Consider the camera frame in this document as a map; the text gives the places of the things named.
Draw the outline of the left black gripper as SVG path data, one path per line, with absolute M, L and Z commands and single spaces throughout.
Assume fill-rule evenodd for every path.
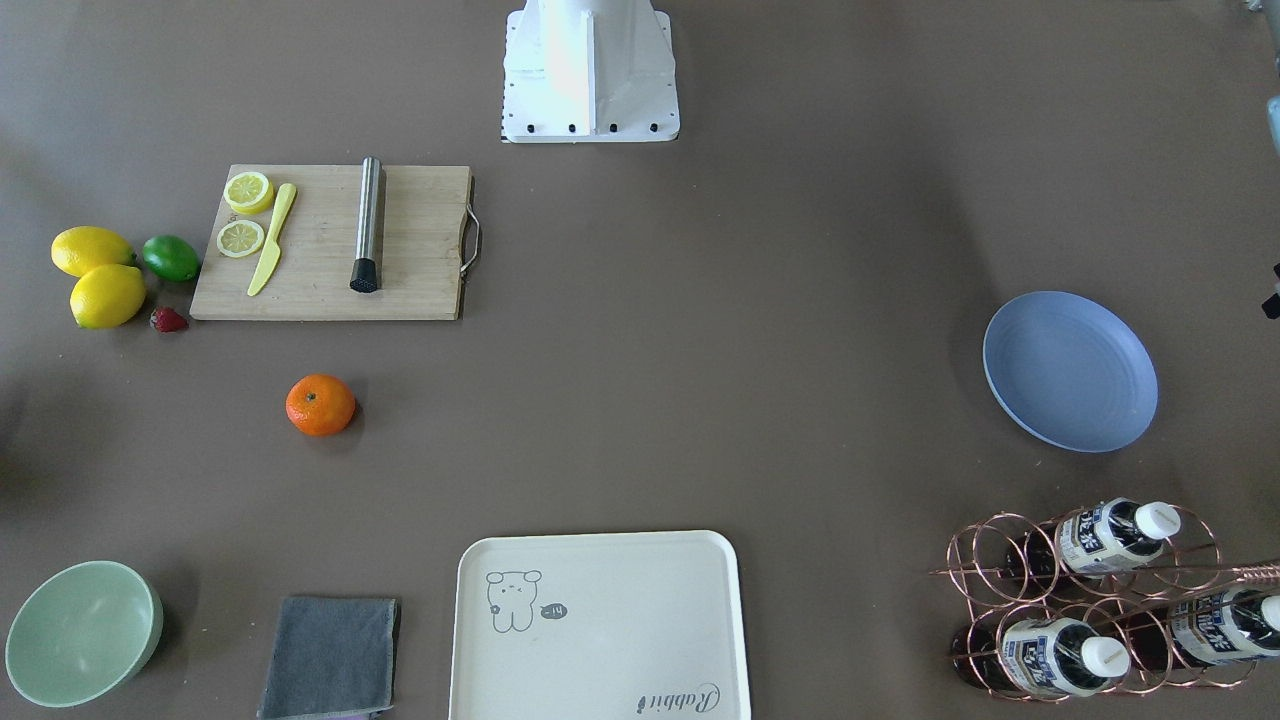
M 1280 318 L 1280 264 L 1274 265 L 1275 283 L 1272 293 L 1261 304 L 1261 309 L 1267 319 Z

